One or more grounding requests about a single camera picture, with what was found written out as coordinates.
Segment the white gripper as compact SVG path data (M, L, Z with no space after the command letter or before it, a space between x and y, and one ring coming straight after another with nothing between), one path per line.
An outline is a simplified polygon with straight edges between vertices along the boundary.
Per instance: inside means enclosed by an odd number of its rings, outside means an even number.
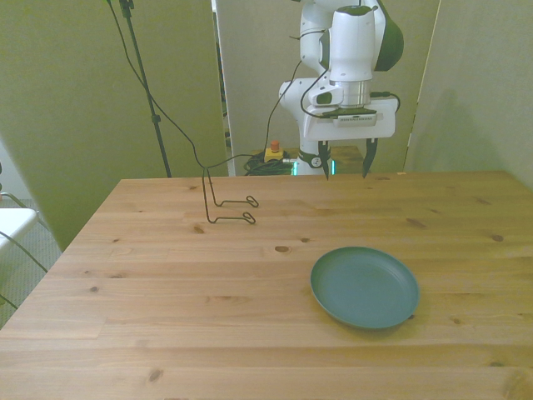
M366 155L362 164L362 176L370 172L375 159L378 138L389 138L396 130L397 99L372 99L367 109L375 110L370 116L350 115L347 117L317 118L305 115L302 123L302 135L306 140L319 141L318 156L326 179L329 179L331 149L328 141L366 140Z

